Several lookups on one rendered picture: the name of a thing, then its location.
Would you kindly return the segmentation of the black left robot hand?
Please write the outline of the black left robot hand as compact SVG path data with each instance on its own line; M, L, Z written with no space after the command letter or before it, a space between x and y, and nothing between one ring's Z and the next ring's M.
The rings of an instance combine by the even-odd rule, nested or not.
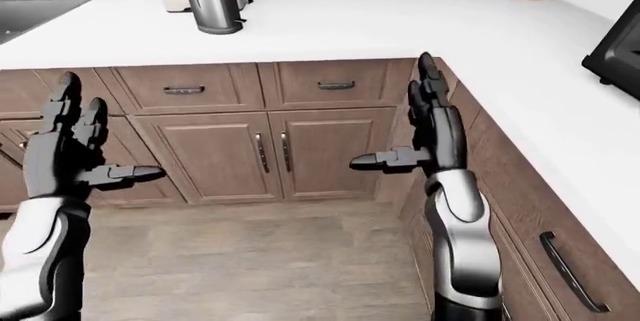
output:
M45 103L41 127L23 158L28 196L66 197L84 202L91 191L132 188L166 176L157 166L107 164L102 150L109 136L108 106L93 98L82 107L80 77L68 71Z

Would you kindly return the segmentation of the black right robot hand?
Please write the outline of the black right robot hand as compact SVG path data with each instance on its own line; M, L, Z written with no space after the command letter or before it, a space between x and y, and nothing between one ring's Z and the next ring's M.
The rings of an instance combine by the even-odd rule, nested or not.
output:
M385 174L411 173L419 168L426 176L467 168L467 139L457 107L447 98L449 86L430 53L417 60L419 79L407 87L408 120L414 128L411 146L353 158L349 168Z

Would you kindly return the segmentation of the brown wooden sink cabinet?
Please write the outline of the brown wooden sink cabinet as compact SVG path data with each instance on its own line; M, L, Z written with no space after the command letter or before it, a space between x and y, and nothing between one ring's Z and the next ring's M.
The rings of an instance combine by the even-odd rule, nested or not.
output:
M73 71L82 81L82 98L103 98L108 104L108 140L103 146L109 164L157 166L159 163L124 111L90 68ZM62 70L0 71L0 213L14 212L27 197L22 176L26 143L39 126L45 102L58 85ZM167 177L117 191L92 191L94 205L142 207L177 205L184 199Z

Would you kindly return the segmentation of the brown wooden corner cabinet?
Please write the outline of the brown wooden corner cabinet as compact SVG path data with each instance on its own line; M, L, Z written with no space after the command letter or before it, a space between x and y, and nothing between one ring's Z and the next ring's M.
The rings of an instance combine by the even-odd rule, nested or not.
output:
M491 231L503 260L507 321L640 321L640 291L623 275L563 200L504 134L443 59L468 137L469 166L493 212ZM595 302L611 311L587 310L569 289L539 241L553 243Z

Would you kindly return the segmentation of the brown wooden cabinet door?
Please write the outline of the brown wooden cabinet door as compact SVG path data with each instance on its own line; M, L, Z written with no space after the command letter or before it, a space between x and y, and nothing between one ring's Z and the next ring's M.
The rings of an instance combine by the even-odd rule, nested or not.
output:
M387 149L394 116L393 107L268 113L286 199L372 199L379 175L351 170L349 163ZM281 131L287 132L290 173Z
M139 116L134 124L188 203L283 200L267 113ZM257 132L269 173L259 159Z

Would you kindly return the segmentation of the brown wooden drawer front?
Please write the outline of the brown wooden drawer front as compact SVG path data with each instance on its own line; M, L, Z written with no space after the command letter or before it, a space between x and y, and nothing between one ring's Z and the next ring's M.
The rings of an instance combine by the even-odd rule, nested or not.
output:
M258 65L265 101L281 109L395 106L414 59L273 62Z
M264 108L253 63L115 67L107 73L116 100L136 116Z

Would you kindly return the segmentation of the steel kitchen sink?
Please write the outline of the steel kitchen sink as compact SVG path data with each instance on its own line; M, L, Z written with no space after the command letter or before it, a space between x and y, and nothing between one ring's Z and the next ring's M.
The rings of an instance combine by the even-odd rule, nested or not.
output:
M92 0L0 0L0 45Z

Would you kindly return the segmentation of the black toaster oven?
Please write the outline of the black toaster oven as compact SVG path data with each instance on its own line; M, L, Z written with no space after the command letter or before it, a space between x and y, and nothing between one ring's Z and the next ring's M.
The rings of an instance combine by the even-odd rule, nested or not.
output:
M602 41L581 62L583 68L640 101L640 0L633 0Z

